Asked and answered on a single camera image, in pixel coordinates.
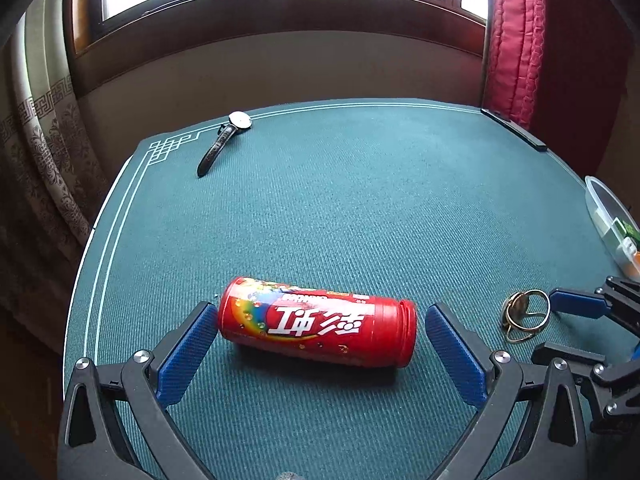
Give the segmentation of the black remote control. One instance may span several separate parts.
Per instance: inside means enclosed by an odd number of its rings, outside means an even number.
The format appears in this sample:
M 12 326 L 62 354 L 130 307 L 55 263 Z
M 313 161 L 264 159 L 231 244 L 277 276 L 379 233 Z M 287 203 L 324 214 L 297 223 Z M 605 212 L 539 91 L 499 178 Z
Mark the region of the black remote control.
M 482 108 L 480 112 L 500 126 L 503 126 L 503 128 L 506 128 L 510 132 L 514 133 L 537 152 L 543 153 L 548 151 L 547 144 L 536 138 L 536 136 L 533 136 L 530 132 L 518 125 L 513 120 L 505 118 L 499 113 L 494 112 L 493 110 L 488 110 L 487 108 Z

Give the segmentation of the white wall charger plug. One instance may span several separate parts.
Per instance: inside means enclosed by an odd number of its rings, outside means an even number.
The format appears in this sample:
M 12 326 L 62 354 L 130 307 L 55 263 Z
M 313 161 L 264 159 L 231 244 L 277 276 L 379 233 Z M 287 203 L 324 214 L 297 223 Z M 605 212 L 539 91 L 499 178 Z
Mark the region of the white wall charger plug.
M 636 253 L 638 252 L 636 243 L 630 237 L 625 237 L 622 240 L 620 250 L 629 260 L 636 258 Z

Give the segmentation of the beige patterned curtain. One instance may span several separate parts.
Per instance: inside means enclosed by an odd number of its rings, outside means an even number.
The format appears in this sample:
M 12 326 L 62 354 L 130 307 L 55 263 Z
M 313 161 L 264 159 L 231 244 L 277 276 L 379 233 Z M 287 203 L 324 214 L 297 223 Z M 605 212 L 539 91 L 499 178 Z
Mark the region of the beige patterned curtain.
M 72 83 L 63 0 L 34 0 L 1 50 L 1 307 L 54 352 L 107 191 Z

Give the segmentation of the red quilted curtain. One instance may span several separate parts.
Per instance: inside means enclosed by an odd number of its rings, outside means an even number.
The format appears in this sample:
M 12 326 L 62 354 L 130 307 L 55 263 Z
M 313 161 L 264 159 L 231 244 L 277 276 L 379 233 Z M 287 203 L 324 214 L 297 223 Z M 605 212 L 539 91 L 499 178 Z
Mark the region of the red quilted curtain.
M 525 129 L 535 111 L 546 11 L 546 0 L 489 0 L 483 105 Z

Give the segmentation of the green jar-shaped tin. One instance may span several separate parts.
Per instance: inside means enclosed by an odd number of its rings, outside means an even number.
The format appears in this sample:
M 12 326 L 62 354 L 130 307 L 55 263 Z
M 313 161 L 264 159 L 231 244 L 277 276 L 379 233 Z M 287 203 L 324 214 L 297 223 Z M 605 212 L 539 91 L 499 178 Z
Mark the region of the green jar-shaped tin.
M 635 228 L 631 223 L 625 220 L 620 220 L 619 218 L 615 218 L 613 224 L 616 231 L 620 233 L 621 237 L 630 237 L 632 240 L 634 240 L 636 246 L 639 246 L 640 232 L 637 228 Z

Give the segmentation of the green table mat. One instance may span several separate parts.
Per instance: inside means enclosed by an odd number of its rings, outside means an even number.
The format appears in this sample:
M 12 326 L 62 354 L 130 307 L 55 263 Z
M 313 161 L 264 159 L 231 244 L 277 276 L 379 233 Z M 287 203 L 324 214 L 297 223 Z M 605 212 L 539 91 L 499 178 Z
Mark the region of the green table mat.
M 66 368 L 153 348 L 238 276 L 443 302 L 491 348 L 519 289 L 616 273 L 582 179 L 469 107 L 417 100 L 254 110 L 204 177 L 216 120 L 134 142 L 81 261 Z M 425 479 L 473 416 L 427 336 L 402 370 L 217 338 L 170 410 L 219 479 Z

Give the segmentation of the clear plastic bowl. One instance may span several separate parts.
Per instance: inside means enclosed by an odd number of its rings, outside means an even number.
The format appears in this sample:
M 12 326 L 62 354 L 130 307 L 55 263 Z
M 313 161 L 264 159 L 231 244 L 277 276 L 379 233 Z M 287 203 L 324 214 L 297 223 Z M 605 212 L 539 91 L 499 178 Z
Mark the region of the clear plastic bowl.
M 623 274 L 639 281 L 639 226 L 617 196 L 596 177 L 585 177 L 589 217 Z

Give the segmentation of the brown wooden window frame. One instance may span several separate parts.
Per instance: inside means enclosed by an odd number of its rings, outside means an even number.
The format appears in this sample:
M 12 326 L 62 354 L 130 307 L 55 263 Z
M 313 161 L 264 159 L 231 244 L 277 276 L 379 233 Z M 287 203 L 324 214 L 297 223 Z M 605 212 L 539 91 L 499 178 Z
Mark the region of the brown wooden window frame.
M 461 0 L 145 0 L 111 18 L 105 0 L 63 0 L 66 53 L 82 96 L 160 58 L 231 39 L 366 32 L 482 56 L 487 31 Z

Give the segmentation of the red cylindrical can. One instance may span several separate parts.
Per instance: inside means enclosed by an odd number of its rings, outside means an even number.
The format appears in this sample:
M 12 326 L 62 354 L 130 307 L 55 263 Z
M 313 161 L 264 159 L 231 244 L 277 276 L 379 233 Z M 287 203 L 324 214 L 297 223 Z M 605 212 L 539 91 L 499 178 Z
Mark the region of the red cylindrical can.
M 236 278 L 221 296 L 224 338 L 294 358 L 367 368 L 403 368 L 418 315 L 407 299 Z

